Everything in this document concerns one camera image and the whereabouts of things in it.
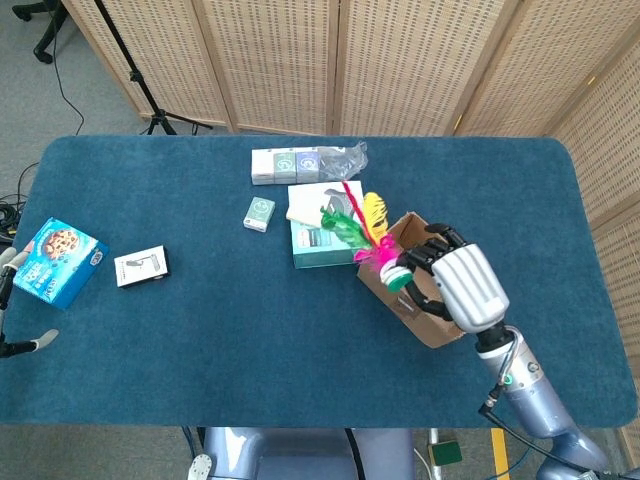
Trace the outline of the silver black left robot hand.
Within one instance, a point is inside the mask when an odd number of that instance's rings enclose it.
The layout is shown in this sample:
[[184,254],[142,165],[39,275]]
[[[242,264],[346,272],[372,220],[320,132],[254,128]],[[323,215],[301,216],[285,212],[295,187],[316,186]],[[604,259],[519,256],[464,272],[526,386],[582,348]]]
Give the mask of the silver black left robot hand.
[[18,252],[14,247],[9,247],[0,254],[0,358],[10,358],[44,349],[59,335],[57,329],[50,329],[36,339],[16,343],[8,343],[6,341],[3,326],[13,289],[13,280],[28,255],[28,252]]

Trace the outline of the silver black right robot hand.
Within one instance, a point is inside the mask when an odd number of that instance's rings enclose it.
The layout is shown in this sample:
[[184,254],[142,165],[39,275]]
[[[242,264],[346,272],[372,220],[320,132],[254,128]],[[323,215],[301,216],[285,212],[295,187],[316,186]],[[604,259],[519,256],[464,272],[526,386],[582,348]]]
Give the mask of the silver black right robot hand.
[[433,236],[402,253],[398,264],[412,272],[427,272],[440,298],[428,298],[410,281],[405,289],[413,302],[466,333],[479,334],[503,321],[509,299],[478,245],[446,224],[429,224],[425,231]]

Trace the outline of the colourful feather shuttlecock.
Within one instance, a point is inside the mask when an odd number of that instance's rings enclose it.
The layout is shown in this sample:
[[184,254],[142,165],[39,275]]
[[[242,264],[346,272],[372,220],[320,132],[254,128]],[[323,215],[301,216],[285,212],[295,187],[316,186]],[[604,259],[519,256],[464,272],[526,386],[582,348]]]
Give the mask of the colourful feather shuttlecock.
[[399,292],[413,280],[413,273],[408,267],[398,264],[401,249],[389,232],[385,201],[377,193],[367,192],[358,202],[348,182],[342,181],[341,184],[357,219],[322,207],[321,227],[355,249],[353,260],[377,273],[390,292]]

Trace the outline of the small white card package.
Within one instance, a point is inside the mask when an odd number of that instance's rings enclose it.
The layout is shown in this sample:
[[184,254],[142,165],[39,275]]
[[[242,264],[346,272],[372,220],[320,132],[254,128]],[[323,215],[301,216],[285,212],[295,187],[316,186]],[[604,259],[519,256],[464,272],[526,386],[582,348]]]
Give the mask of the small white card package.
[[170,274],[166,248],[158,245],[114,258],[116,285],[126,288]]

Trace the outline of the blue cookie box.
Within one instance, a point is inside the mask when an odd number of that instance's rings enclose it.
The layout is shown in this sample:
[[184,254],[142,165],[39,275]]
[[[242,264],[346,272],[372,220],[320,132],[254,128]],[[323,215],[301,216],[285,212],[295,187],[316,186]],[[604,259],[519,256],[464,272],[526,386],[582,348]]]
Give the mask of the blue cookie box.
[[50,217],[27,246],[13,284],[59,309],[68,308],[109,253],[96,238]]

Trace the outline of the brown cardboard box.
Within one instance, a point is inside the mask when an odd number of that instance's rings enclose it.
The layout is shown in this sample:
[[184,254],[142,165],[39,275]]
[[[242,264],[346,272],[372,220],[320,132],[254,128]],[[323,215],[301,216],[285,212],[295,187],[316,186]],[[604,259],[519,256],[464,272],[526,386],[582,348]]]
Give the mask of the brown cardboard box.
[[[401,248],[409,249],[434,237],[425,231],[426,226],[427,222],[417,213],[408,212],[389,228],[389,232]],[[399,292],[389,291],[369,266],[360,266],[357,277],[424,345],[439,348],[465,335],[454,322],[421,310],[405,288]]]

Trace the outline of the teal speakerphone product box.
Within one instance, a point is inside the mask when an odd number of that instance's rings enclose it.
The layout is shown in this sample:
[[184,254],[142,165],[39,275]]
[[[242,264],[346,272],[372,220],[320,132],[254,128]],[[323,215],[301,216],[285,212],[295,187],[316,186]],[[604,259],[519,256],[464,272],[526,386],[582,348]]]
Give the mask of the teal speakerphone product box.
[[[324,182],[328,189],[329,203],[326,208],[330,212],[345,213],[357,219],[341,182]],[[337,238],[333,232],[322,227],[290,221],[292,253],[294,266],[297,269],[327,267],[351,264],[356,252],[348,244]]]

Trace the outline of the black tripod stand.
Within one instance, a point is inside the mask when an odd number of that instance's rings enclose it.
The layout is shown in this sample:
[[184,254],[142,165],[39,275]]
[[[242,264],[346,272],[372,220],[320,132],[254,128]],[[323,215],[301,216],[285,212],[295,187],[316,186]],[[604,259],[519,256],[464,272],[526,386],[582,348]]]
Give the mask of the black tripod stand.
[[109,29],[111,36],[114,38],[121,54],[124,56],[128,66],[129,66],[129,79],[131,82],[137,84],[141,89],[144,97],[147,100],[147,103],[152,109],[152,115],[150,117],[149,126],[143,134],[152,135],[157,126],[161,127],[166,135],[176,135],[176,130],[172,127],[169,122],[169,119],[179,120],[182,122],[186,122],[192,126],[191,135],[196,136],[200,128],[212,130],[213,126],[209,124],[202,123],[200,121],[193,120],[191,118],[187,118],[181,115],[177,115],[171,112],[168,112],[164,109],[161,109],[154,96],[152,95],[142,72],[137,67],[133,57],[131,56],[126,44],[121,37],[117,27],[110,16],[106,6],[104,5],[103,0],[93,0],[95,6],[97,7],[103,21],[105,22],[107,28]]

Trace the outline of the green block with yellow rim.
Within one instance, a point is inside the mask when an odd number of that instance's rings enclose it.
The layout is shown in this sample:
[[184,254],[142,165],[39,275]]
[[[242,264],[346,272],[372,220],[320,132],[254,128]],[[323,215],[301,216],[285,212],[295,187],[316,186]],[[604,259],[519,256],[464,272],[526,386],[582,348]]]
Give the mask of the green block with yellow rim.
[[461,448],[456,440],[430,443],[428,454],[431,465],[435,467],[443,467],[462,461]]

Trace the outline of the clear plastic bag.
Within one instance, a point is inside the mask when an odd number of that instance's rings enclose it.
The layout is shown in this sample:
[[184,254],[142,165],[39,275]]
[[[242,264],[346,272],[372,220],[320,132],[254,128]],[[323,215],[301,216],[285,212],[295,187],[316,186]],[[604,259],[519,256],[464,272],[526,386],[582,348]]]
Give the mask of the clear plastic bag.
[[368,165],[367,144],[358,142],[353,147],[321,146],[318,175],[321,182],[348,181]]

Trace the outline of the pale yellow sticky note pad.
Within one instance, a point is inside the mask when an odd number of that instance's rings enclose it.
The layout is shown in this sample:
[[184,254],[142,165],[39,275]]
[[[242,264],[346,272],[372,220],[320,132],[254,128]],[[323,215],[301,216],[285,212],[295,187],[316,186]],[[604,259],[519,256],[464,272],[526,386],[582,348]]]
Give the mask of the pale yellow sticky note pad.
[[290,185],[286,218],[300,224],[321,227],[322,210],[328,207],[328,187],[323,183]]

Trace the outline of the small blue tissue pack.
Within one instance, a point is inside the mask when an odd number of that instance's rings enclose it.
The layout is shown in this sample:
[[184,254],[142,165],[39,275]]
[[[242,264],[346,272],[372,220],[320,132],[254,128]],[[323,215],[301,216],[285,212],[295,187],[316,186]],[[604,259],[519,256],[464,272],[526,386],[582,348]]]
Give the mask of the small blue tissue pack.
[[295,152],[296,182],[298,184],[315,183],[319,179],[319,154],[316,150]]

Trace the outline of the blue carpet table cover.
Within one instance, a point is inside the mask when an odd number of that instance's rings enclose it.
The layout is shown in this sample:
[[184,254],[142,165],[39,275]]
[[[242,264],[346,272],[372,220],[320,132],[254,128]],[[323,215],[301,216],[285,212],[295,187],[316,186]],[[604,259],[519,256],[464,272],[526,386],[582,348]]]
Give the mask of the blue carpet table cover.
[[[14,290],[0,424],[479,427],[493,381],[465,336],[431,349],[354,266],[298,270],[282,185],[253,186],[251,152],[305,137],[78,136],[45,150],[15,243],[50,217],[111,257],[163,245],[170,274],[121,289],[105,258],[66,310]],[[574,419],[615,427],[636,391],[571,158],[550,138],[371,137],[365,189],[482,249],[508,321]],[[243,220],[275,202],[265,233]]]

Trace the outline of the small dark green tissue pack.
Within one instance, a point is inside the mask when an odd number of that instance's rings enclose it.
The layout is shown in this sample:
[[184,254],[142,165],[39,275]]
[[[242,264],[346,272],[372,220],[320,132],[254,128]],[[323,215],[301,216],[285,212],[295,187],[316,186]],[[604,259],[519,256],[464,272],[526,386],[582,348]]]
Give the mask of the small dark green tissue pack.
[[292,148],[273,152],[274,183],[295,184],[297,182],[296,153]]

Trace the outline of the black office chair base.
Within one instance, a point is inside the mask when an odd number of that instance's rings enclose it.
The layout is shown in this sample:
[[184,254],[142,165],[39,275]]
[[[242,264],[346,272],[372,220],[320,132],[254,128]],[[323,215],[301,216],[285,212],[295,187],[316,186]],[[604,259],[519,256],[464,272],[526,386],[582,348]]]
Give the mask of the black office chair base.
[[49,16],[47,29],[34,47],[33,53],[41,63],[51,64],[54,58],[46,49],[56,39],[59,29],[68,16],[68,11],[62,0],[38,0],[31,4],[14,5],[12,11],[17,18],[25,22],[29,22],[33,14],[46,13]]

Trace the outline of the blue-grey robot torso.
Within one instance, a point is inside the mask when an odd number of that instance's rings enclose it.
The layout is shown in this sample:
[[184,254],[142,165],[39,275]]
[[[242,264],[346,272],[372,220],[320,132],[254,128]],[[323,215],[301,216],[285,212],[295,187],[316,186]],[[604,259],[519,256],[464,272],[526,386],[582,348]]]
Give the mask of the blue-grey robot torso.
[[403,428],[206,427],[187,480],[415,480]]

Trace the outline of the woven wooden folding screen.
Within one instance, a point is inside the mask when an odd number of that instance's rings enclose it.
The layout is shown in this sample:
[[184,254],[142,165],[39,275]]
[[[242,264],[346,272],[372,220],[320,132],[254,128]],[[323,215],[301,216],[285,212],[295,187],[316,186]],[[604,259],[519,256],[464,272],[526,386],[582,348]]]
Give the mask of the woven wooden folding screen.
[[[63,0],[134,110],[93,0]],[[157,104],[233,132],[551,136],[640,387],[640,0],[103,0]]]

